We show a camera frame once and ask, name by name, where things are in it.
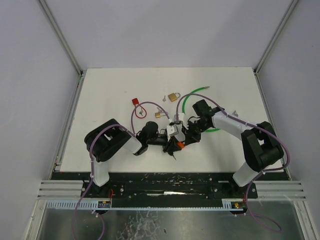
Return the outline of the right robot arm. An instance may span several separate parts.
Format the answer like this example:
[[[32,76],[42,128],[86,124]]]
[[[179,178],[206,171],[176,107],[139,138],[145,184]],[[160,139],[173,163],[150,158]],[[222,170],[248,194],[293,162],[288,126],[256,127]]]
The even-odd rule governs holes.
[[[218,128],[239,139],[245,162],[232,176],[239,187],[248,185],[265,168],[284,156],[283,148],[269,122],[263,121],[256,125],[245,122],[221,107],[210,107],[205,100],[196,102],[192,108],[197,120],[182,123],[184,144],[198,143],[201,134],[210,128]]]

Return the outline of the red cable lock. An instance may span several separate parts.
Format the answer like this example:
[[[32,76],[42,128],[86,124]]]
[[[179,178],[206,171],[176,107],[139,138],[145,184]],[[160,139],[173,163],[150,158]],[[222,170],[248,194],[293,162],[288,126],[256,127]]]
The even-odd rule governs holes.
[[[134,110],[134,114],[135,116],[138,118],[138,119],[144,119],[146,116],[147,116],[147,111],[142,107],[142,106],[138,106],[140,104],[139,100],[137,98],[133,98],[132,100],[132,104],[133,106],[135,107],[135,110]],[[144,114],[145,114],[145,117],[144,118],[139,118],[138,114],[139,114],[139,111],[143,109],[144,111]]]

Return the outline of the keys of orange padlock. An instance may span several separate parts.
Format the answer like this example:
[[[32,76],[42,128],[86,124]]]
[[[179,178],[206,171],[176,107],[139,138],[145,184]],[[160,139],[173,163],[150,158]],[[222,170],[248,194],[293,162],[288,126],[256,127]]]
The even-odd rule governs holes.
[[[168,154],[169,154],[171,157],[173,157],[175,161],[177,160],[176,157],[174,156],[174,153],[173,153],[173,152],[169,152]]]

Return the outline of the orange black padlock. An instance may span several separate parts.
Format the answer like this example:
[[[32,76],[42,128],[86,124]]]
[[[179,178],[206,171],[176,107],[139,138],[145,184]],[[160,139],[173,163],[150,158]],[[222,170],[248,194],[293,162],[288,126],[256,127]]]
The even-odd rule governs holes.
[[[184,144],[183,142],[181,142],[181,141],[178,141],[176,144],[177,144],[181,149],[183,149],[183,148],[185,147],[185,144]]]

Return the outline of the small brass padlock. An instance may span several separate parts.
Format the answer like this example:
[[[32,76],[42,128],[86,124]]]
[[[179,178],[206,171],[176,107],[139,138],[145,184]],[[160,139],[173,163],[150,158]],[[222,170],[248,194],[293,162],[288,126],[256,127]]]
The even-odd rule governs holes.
[[[158,111],[158,112],[155,113],[155,117],[156,118],[161,118],[161,117],[167,117],[168,118],[168,114],[166,112]]]

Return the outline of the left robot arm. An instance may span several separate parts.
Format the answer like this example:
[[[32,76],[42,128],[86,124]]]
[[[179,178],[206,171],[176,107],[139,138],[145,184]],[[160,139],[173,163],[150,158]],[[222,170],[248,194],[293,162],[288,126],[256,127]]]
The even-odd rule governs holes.
[[[90,181],[97,187],[104,186],[109,180],[108,161],[120,150],[125,149],[135,156],[142,155],[149,145],[161,146],[170,156],[181,151],[185,144],[175,136],[169,135],[173,125],[168,125],[164,133],[154,121],[148,121],[136,135],[120,125],[114,118],[90,131],[84,137],[90,157]]]

